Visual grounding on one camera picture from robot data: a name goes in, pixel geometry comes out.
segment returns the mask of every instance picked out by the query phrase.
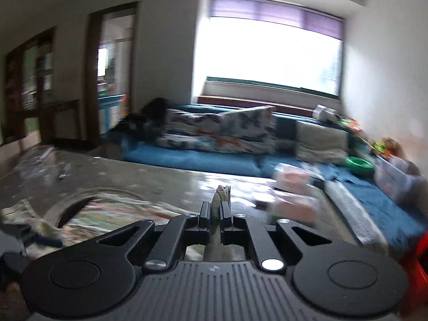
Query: white wall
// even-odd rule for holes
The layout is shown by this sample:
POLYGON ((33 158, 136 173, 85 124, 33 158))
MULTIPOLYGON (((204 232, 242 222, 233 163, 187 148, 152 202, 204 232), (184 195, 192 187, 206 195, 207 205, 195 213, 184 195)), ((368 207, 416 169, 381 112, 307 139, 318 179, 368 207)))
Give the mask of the white wall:
POLYGON ((367 0, 347 25, 345 113, 428 178, 428 0, 367 0))
MULTIPOLYGON (((139 110, 154 97, 165 97, 180 104, 190 103, 199 0, 69 0, 34 16, 33 20, 3 38, 0 58, 34 35, 56 26, 53 94, 62 100, 81 99, 83 112, 88 14, 134 1, 140 1, 140 5, 136 21, 132 110, 139 110)), ((57 127, 61 137, 73 138, 75 135, 71 136, 69 130, 72 121, 69 122, 71 117, 67 114, 60 115, 57 127)))
POLYGON ((210 0, 199 0, 193 62, 193 103, 198 101, 198 96, 202 93, 207 78, 206 64, 209 46, 210 2, 210 0))

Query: window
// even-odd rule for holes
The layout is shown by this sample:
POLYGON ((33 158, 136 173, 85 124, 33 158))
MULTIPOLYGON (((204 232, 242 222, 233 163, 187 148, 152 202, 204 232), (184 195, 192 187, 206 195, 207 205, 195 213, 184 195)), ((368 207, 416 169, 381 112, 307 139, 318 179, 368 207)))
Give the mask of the window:
POLYGON ((107 48, 100 48, 98 50, 98 77, 106 75, 106 68, 108 61, 108 50, 107 48))
POLYGON ((288 4, 212 0, 207 79, 337 97, 342 28, 337 18, 288 4))

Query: wooden door frame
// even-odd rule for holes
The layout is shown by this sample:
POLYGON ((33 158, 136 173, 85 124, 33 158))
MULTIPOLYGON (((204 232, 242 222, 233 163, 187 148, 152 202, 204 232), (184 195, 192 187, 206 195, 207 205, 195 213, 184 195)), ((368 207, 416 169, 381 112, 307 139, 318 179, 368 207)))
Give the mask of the wooden door frame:
POLYGON ((98 69, 98 48, 101 41, 101 27, 103 17, 106 14, 117 13, 122 10, 135 10, 133 22, 132 46, 130 51, 129 64, 129 93, 128 105, 132 108, 133 98, 133 73, 134 73, 134 41, 135 29, 138 16, 138 2, 130 2, 124 5, 114 6, 93 12, 89 15, 88 29, 86 32, 86 47, 85 47, 85 69, 84 69, 84 110, 86 123, 86 139, 94 146, 101 144, 100 139, 100 122, 98 116, 98 93, 94 88, 97 88, 97 69, 98 69))
MULTIPOLYGON (((40 46, 41 44, 45 42, 49 42, 51 44, 51 52, 54 53, 54 42, 55 42, 55 31, 56 27, 52 27, 50 29, 47 29, 26 42, 20 44, 18 47, 14 48, 12 51, 8 52, 4 58, 4 93, 3 93, 3 100, 5 102, 5 122, 3 122, 3 125, 5 126, 6 131, 9 133, 12 133, 14 137, 18 140, 21 140, 25 137, 25 123, 23 115, 21 114, 22 111, 22 86, 23 86, 23 61, 24 61, 24 52, 28 50, 31 47, 34 46, 40 46), (15 95, 17 97, 17 102, 19 103, 19 107, 9 107, 7 105, 7 73, 8 73, 8 63, 10 59, 16 59, 16 66, 17 66, 17 73, 15 78, 15 95)), ((55 64, 52 65, 52 75, 55 70, 55 64)), ((39 117, 38 111, 41 110, 40 102, 37 102, 35 110, 33 110, 34 117, 39 117)))

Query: silver screw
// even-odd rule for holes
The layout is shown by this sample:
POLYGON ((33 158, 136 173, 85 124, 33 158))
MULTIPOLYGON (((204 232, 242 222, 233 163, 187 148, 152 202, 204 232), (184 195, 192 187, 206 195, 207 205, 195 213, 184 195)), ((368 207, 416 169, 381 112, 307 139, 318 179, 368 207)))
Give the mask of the silver screw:
POLYGON ((262 262, 262 267, 266 270, 280 270, 284 267, 284 263, 279 259, 265 259, 262 262))
POLYGON ((151 259, 145 263, 145 266, 151 270, 162 270, 166 267, 166 262, 161 259, 151 259))

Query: open doorway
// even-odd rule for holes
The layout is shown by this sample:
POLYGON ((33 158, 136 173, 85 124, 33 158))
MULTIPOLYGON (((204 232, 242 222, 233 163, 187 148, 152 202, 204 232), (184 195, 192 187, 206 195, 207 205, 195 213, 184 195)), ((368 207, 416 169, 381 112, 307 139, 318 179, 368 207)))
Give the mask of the open doorway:
POLYGON ((85 107, 87 137, 94 145, 130 111, 135 19, 136 3, 89 18, 85 107))

